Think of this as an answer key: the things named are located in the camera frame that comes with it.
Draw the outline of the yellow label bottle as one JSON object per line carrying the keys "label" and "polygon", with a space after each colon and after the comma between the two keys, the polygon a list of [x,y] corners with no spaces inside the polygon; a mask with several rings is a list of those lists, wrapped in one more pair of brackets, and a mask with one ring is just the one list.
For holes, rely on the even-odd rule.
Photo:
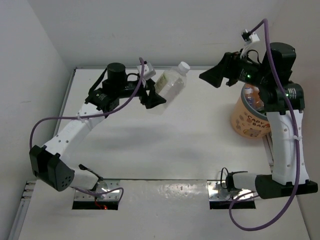
{"label": "yellow label bottle", "polygon": [[181,61],[178,66],[165,70],[155,83],[155,92],[166,100],[148,110],[151,114],[161,115],[171,105],[175,98],[184,90],[187,84],[187,73],[190,66]]}

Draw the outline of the square clear bottle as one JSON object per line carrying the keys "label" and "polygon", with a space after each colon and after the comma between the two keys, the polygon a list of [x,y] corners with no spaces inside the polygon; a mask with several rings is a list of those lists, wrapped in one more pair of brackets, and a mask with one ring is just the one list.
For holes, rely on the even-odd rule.
{"label": "square clear bottle", "polygon": [[256,86],[253,86],[252,89],[253,89],[252,94],[253,94],[253,98],[254,98],[254,107],[256,109],[259,109],[263,106],[263,102],[261,101],[261,98],[259,96],[260,90]]}

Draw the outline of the clear unlabelled bottle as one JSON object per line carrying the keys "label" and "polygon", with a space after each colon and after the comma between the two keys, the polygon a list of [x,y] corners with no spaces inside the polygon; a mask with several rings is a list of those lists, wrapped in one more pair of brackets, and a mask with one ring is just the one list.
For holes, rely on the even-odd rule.
{"label": "clear unlabelled bottle", "polygon": [[252,105],[254,103],[254,96],[253,96],[253,89],[252,87],[246,85],[244,87],[244,97],[249,105]]}

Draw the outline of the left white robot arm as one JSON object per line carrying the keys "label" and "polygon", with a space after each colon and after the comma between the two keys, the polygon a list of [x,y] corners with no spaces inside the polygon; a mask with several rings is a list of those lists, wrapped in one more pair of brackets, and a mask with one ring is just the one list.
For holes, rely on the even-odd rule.
{"label": "left white robot arm", "polygon": [[139,98],[146,109],[166,103],[155,90],[152,78],[156,71],[151,63],[140,60],[135,74],[137,80],[129,81],[126,67],[119,62],[107,65],[88,91],[88,96],[75,116],[66,116],[69,122],[52,139],[42,146],[31,145],[29,151],[33,175],[58,192],[73,188],[97,196],[97,186],[103,177],[79,164],[67,165],[77,146],[109,115],[123,109],[133,98]]}

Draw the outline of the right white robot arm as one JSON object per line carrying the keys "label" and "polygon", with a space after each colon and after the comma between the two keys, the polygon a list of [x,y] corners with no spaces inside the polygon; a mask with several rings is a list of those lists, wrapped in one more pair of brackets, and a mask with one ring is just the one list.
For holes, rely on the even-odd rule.
{"label": "right white robot arm", "polygon": [[269,121],[273,144],[273,171],[254,174],[247,171],[228,173],[227,190],[247,189],[262,199],[313,194],[318,184],[310,180],[304,165],[302,119],[305,108],[302,87],[290,80],[296,60],[295,48],[282,42],[269,45],[273,66],[265,55],[262,63],[241,58],[240,52],[226,52],[214,67],[201,73],[199,78],[219,88],[224,78],[231,87],[238,81],[259,88]]}

